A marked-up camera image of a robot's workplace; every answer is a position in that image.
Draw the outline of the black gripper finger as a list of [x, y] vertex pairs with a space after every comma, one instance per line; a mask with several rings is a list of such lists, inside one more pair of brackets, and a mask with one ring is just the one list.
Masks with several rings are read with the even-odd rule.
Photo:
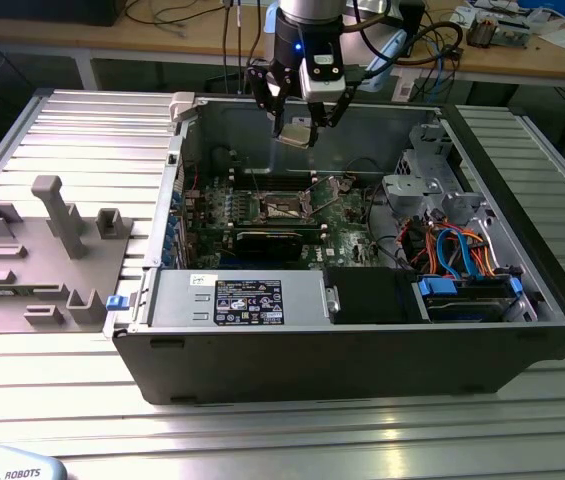
[[[258, 107], [273, 118], [272, 137], [278, 138], [284, 126], [284, 106], [292, 87], [292, 70], [277, 62], [273, 62], [272, 65], [273, 71], [261, 65], [249, 65], [246, 68], [246, 79], [251, 86]], [[269, 77], [278, 86], [276, 95], [270, 89]]]
[[320, 128], [335, 127], [339, 123], [348, 106], [352, 102], [354, 95], [355, 87], [347, 86], [335, 103], [335, 106], [329, 111], [325, 109], [322, 102], [309, 102], [307, 104], [311, 118], [308, 140], [309, 147], [313, 147], [317, 142]]

